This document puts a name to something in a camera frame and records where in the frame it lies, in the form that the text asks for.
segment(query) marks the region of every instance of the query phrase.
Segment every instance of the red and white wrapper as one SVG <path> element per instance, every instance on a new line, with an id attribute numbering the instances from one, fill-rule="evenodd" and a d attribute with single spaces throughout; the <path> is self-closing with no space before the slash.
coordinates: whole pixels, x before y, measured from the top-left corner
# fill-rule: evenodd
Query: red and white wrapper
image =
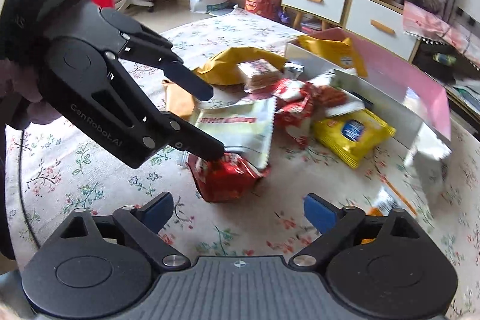
<path id="1" fill-rule="evenodd" d="M 312 92 L 311 83 L 288 79 L 280 80 L 274 90 L 274 95 L 284 102 L 296 98 L 295 102 L 287 102 L 277 110 L 275 125 L 284 128 L 301 148 L 308 145 L 311 114 L 314 110 Z"/>
<path id="2" fill-rule="evenodd" d="M 236 153 L 226 152 L 215 162 L 206 162 L 190 154 L 187 166 L 202 198 L 207 202 L 226 202 L 240 198 L 270 171 L 257 170 Z"/>

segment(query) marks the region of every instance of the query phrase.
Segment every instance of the floral pattern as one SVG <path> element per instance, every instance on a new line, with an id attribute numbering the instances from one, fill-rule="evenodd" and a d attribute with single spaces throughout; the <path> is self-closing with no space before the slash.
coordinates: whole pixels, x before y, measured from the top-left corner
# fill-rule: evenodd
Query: floral pattern
<path id="1" fill-rule="evenodd" d="M 237 9 L 231 15 L 172 29 L 164 36 L 185 64 L 195 68 L 231 46 L 257 46 L 283 53 L 297 31 Z M 156 107 L 165 107 L 161 71 L 122 61 Z M 242 88 L 216 88 L 201 107 L 221 107 L 243 97 Z M 44 243 L 75 208 L 111 214 L 124 205 L 136 208 L 163 191 L 174 197 L 174 214 L 159 237 L 195 260 L 199 255 L 291 257 L 319 233 L 303 216 L 302 199 L 317 193 L 335 205 L 368 210 L 385 181 L 416 208 L 422 227 L 457 270 L 459 285 L 448 316 L 480 310 L 480 143 L 452 122 L 452 158 L 445 192 L 429 208 L 420 184 L 403 166 L 405 148 L 395 139 L 375 148 L 351 170 L 327 148 L 310 140 L 300 150 L 281 129 L 274 132 L 270 176 L 235 203 L 208 204 L 190 172 L 177 165 L 172 147 L 159 150 L 133 170 L 109 155 L 64 118 L 21 133 L 7 129 L 6 207 L 20 269 L 35 253 L 35 236 Z M 19 177 L 19 152 L 22 165 Z M 27 216 L 21 212 L 20 194 Z"/>

